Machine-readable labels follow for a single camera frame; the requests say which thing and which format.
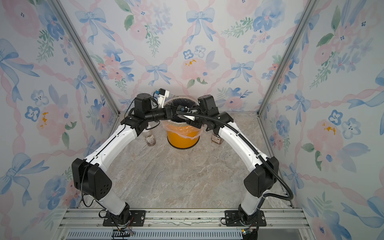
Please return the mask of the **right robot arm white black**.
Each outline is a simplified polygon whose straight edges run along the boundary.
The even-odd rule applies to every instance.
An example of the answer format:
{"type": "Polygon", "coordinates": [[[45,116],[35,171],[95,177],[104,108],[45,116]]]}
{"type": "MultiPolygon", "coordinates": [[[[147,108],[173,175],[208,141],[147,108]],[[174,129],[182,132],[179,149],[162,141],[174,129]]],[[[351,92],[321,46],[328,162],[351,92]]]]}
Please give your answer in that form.
{"type": "Polygon", "coordinates": [[[239,221],[245,226],[252,225],[259,217],[265,194],[278,181],[269,169],[277,170],[279,163],[257,149],[228,113],[219,112],[213,96],[202,96],[198,103],[196,107],[178,107],[178,115],[193,127],[207,126],[207,131],[227,142],[244,162],[249,174],[244,179],[246,195],[239,206],[239,221]]]}

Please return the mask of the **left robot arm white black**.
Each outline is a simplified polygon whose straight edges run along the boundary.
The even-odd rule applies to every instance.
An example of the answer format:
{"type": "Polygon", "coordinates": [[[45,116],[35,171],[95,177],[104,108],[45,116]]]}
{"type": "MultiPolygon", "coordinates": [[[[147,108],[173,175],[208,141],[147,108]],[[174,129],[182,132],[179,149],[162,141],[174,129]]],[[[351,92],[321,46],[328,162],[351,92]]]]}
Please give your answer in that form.
{"type": "Polygon", "coordinates": [[[176,111],[164,105],[169,94],[164,89],[159,89],[155,95],[138,94],[116,131],[94,152],[72,163],[75,188],[82,196],[93,197],[106,210],[107,218],[117,226],[128,225],[132,214],[129,204],[113,191],[108,168],[130,142],[150,130],[150,123],[173,117],[176,111]]]}

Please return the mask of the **white-lidded flower tea jar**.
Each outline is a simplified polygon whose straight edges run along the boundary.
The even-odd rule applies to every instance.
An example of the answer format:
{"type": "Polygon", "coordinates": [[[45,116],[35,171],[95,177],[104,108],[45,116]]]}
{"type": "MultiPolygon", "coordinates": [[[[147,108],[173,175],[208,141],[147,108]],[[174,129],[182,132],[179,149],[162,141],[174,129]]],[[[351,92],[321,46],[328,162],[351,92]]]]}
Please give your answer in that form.
{"type": "Polygon", "coordinates": [[[143,131],[143,136],[144,136],[144,139],[147,143],[148,146],[154,146],[156,144],[156,138],[155,138],[155,135],[153,133],[153,130],[151,128],[149,129],[145,129],[143,131]]]}

